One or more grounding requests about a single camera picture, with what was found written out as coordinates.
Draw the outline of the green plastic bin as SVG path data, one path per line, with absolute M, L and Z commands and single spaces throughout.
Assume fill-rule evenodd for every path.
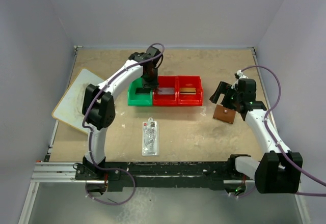
M 128 97 L 128 105 L 129 106 L 152 106 L 152 90 L 150 94 L 145 95 L 136 95 L 136 88 L 143 88 L 142 86 L 142 78 L 138 78 L 133 81 L 128 89 L 127 97 Z

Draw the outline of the aluminium frame rail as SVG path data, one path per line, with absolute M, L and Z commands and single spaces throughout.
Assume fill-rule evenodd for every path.
M 71 162 L 36 162 L 31 176 L 32 183 L 85 183 L 76 180 L 76 170 Z

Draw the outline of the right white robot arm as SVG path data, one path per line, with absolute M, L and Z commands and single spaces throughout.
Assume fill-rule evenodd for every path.
M 224 95 L 222 109 L 241 115 L 264 153 L 260 161 L 250 156 L 231 156 L 233 169 L 253 179 L 259 193 L 296 193 L 303 158 L 292 152 L 273 128 L 265 104 L 256 99 L 256 82 L 249 78 L 240 78 L 236 85 L 221 81 L 210 101 L 217 103 L 220 95 Z

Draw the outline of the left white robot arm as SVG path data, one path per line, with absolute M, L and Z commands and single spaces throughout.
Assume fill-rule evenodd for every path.
M 163 52 L 149 47 L 146 52 L 131 54 L 125 64 L 104 82 L 90 84 L 85 89 L 82 127 L 88 130 L 88 151 L 83 157 L 83 165 L 95 174 L 105 171 L 105 138 L 108 127 L 115 119 L 115 100 L 121 92 L 138 78 L 142 88 L 158 88 L 159 62 Z

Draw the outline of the red right plastic bin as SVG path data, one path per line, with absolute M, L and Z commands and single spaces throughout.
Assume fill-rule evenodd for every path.
M 196 88 L 196 94 L 181 95 L 180 88 Z M 200 76 L 178 76 L 177 83 L 177 102 L 180 106 L 202 106 L 203 104 L 203 88 Z

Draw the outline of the silver card in bin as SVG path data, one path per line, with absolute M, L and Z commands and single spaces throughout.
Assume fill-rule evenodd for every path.
M 175 88 L 158 88 L 158 95 L 175 95 Z

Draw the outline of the gold card in bin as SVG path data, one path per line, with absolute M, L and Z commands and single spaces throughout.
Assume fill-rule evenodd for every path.
M 181 95 L 190 95 L 190 94 L 196 94 L 196 88 L 180 88 L 179 93 Z

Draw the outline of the black card in bin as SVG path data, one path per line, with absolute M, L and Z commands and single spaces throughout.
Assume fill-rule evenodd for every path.
M 150 94 L 151 89 L 150 88 L 136 88 L 135 94 L 136 95 L 145 95 L 145 94 Z

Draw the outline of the clear plastic packet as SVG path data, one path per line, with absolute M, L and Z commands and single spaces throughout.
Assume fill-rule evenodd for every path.
M 153 118 L 143 122 L 142 156 L 159 155 L 159 125 Z

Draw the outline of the brown leather card holder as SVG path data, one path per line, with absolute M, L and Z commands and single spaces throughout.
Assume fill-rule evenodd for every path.
M 213 118 L 225 123 L 233 124 L 235 120 L 236 111 L 217 105 L 213 114 Z

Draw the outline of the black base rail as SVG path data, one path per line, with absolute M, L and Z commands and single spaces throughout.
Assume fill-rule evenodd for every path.
M 90 163 L 75 163 L 75 179 L 87 185 L 99 183 L 101 191 L 124 188 L 207 188 L 223 190 L 226 184 L 243 185 L 248 176 L 230 162 L 105 162 L 104 171 Z

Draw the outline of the white board yellow rim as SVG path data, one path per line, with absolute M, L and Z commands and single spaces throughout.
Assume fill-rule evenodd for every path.
M 82 107 L 85 90 L 89 84 L 98 85 L 103 81 L 101 77 L 88 69 L 81 69 L 52 111 L 52 117 L 87 134 L 88 130 L 82 126 L 84 119 Z

